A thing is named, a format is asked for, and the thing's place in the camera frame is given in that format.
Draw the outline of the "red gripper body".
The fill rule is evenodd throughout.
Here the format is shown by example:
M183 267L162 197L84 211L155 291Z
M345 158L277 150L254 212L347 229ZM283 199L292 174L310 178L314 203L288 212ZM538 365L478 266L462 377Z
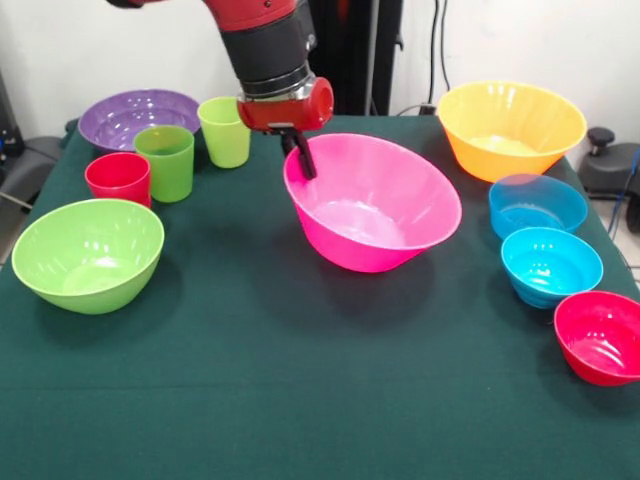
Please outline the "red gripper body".
M237 109L243 123L252 130L319 130L333 116L334 94L326 78L312 77L299 88L276 97L250 100L241 95Z

